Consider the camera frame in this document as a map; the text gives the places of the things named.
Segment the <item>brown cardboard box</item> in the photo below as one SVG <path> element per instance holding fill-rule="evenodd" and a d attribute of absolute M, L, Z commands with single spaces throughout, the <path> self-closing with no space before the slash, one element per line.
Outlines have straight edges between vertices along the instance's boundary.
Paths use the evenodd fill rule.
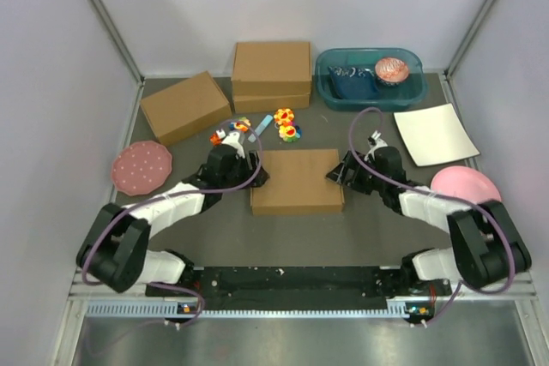
<path fill-rule="evenodd" d="M 251 190 L 255 216 L 340 213 L 342 187 L 326 178 L 340 163 L 336 149 L 269 150 L 262 153 L 267 182 Z"/>

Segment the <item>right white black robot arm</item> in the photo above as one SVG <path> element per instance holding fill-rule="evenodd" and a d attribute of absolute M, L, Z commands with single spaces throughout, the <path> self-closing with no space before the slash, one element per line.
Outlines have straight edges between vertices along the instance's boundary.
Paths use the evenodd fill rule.
<path fill-rule="evenodd" d="M 372 148 L 367 154 L 349 150 L 326 178 L 360 194 L 378 193 L 393 212 L 449 234 L 450 248 L 416 252 L 411 266 L 402 269 L 401 285 L 410 293 L 421 293 L 433 279 L 457 279 L 486 291 L 488 285 L 511 281 L 532 266 L 532 256 L 501 201 L 474 203 L 432 191 L 408 178 L 395 147 Z"/>

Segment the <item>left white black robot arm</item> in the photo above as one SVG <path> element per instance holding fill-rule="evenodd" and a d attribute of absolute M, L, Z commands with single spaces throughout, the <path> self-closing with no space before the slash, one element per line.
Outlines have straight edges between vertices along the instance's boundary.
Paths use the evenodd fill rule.
<path fill-rule="evenodd" d="M 133 285 L 156 284 L 179 295 L 189 292 L 195 282 L 192 263 L 174 251 L 152 251 L 150 239 L 182 219 L 206 212 L 225 193 L 263 186 L 268 173 L 261 154 L 237 144 L 220 144 L 196 173 L 171 189 L 132 205 L 104 205 L 76 256 L 82 281 L 117 293 Z"/>

